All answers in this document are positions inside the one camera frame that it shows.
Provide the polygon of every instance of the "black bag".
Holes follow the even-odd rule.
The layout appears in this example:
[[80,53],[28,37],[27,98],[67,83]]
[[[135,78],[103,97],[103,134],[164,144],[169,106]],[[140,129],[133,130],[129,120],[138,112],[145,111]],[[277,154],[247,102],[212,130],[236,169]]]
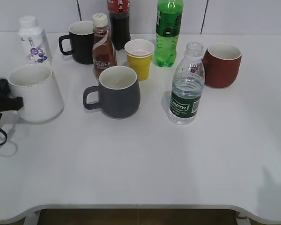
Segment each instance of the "black bag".
[[[2,116],[1,112],[9,110],[19,110],[23,107],[23,99],[21,97],[10,98],[10,89],[8,86],[8,81],[6,79],[0,79],[0,119]],[[5,140],[0,143],[4,145],[7,140],[7,134],[4,130],[0,128],[0,133],[4,135]]]

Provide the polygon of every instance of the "red mug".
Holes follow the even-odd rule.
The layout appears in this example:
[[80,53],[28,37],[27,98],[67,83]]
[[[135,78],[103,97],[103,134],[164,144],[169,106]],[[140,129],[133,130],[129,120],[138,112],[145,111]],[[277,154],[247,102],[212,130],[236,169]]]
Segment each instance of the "red mug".
[[241,57],[240,50],[227,43],[209,46],[203,58],[205,85],[212,88],[229,87],[237,77]]

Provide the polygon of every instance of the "paper cup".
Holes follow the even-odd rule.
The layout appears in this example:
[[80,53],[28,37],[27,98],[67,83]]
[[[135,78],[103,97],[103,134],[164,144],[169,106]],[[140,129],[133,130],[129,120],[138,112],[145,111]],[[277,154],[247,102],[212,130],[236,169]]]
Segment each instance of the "paper cup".
[[155,47],[151,42],[142,39],[131,40],[125,45],[130,67],[136,71],[139,81],[149,77],[154,50]]

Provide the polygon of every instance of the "white table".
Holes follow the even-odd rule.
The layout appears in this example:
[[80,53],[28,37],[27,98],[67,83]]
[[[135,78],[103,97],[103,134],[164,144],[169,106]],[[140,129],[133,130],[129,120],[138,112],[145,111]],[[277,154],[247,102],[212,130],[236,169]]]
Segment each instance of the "white table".
[[[93,66],[61,56],[59,36],[48,34],[63,113],[43,125],[2,118],[0,223],[51,208],[214,208],[281,224],[281,36],[181,35],[174,67],[151,66],[140,108],[125,120],[84,109]],[[242,65],[231,87],[205,87],[195,121],[178,126],[167,117],[171,81],[191,41],[236,45]],[[20,56],[16,34],[0,33],[1,77]]]

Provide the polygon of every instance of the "green bottle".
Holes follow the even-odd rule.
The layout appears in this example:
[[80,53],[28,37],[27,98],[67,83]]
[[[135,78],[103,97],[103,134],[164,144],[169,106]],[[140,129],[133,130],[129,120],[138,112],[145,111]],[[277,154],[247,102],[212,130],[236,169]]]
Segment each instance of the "green bottle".
[[154,61],[159,67],[171,67],[175,62],[182,11],[183,0],[158,1]]

